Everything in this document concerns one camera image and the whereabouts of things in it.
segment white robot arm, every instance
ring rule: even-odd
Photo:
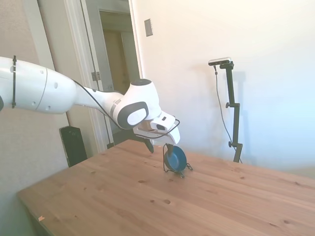
[[[62,114],[73,105],[87,106],[100,110],[120,128],[133,129],[139,137],[175,145],[180,140],[178,123],[158,103],[150,80],[132,82],[125,95],[101,92],[48,68],[0,57],[0,110],[6,106]]]

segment wooden tabletop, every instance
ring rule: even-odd
[[[315,180],[126,141],[19,193],[57,236],[314,236]]]

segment doorway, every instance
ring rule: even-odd
[[[108,11],[99,13],[113,90],[125,94],[130,82],[140,79],[131,16]],[[121,130],[112,121],[111,129],[115,145],[128,139],[137,139],[133,130]]]

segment light switch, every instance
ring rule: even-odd
[[[147,19],[147,20],[144,21],[144,27],[146,29],[147,37],[153,35],[151,19]]]

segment small blue bowl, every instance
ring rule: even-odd
[[[186,155],[180,147],[174,146],[170,156],[167,152],[164,154],[164,163],[171,171],[181,173],[187,166]]]

